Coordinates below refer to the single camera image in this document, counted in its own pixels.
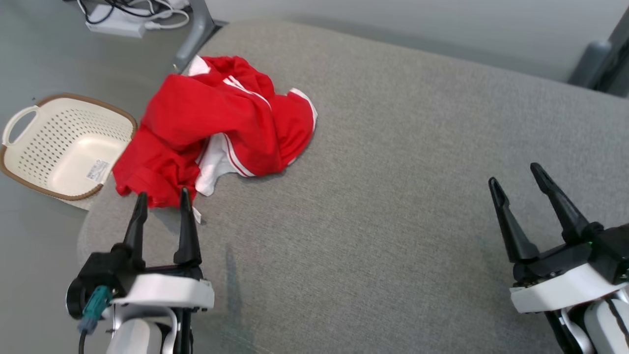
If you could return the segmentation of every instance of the gray floor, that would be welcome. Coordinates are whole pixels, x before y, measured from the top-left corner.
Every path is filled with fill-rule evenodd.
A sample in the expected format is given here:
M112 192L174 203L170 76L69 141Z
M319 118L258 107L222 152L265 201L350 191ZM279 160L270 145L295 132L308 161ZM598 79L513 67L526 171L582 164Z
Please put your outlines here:
M72 92L139 118L188 33L147 33L141 41L95 35L61 0L0 1L0 127L47 95ZM76 239L85 212L0 174L0 343L3 353L75 353L76 322L65 290L76 276ZM88 338L104 353L106 335Z

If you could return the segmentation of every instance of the beige plastic basket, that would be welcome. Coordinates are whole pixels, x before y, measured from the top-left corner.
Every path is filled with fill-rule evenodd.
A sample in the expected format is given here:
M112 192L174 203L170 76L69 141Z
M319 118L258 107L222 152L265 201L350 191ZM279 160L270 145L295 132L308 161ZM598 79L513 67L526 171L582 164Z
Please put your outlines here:
M13 141L16 123L35 112ZM89 210L137 124L127 112L77 94L49 96L7 123L0 149L4 174L51 197Z

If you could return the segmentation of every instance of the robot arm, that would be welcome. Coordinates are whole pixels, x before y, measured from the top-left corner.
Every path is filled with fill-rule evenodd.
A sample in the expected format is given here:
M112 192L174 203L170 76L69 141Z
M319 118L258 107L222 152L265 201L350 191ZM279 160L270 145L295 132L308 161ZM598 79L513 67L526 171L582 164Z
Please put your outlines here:
M108 354L192 353L192 313L213 308L214 290L199 267L201 250L186 188L180 211L173 265L146 268L142 259L146 193L138 196L123 242L87 259L66 295L68 313L81 320L79 353L100 319L113 322Z
M629 224L588 222L537 163L531 171L563 228L565 244L540 253L509 209L496 178L489 191L509 261L511 301L520 313L544 312L564 353L629 353Z

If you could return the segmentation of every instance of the gray tablecloth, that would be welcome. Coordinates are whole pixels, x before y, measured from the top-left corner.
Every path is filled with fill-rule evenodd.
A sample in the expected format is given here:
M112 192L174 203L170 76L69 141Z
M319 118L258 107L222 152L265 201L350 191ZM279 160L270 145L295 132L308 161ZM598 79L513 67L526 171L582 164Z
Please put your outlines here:
M234 23L201 50L240 55L319 112L285 173L221 177L194 203L216 308L195 352L559 352L520 315L487 179L540 249L560 226L537 161L590 220L628 221L629 102L438 55L274 21ZM122 240L135 197L112 179L79 237L83 262ZM175 210L145 226L149 265L172 261Z

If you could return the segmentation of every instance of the green cable connector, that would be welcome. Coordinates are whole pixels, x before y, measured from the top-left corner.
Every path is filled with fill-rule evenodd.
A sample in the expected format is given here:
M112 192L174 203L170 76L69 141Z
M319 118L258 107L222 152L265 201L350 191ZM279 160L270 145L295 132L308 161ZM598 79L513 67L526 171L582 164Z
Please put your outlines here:
M87 301L85 309L83 309L83 317L77 327L79 332L92 334L98 325L98 321L101 319L103 311L109 306L112 299L113 293L109 287L105 285L96 287Z

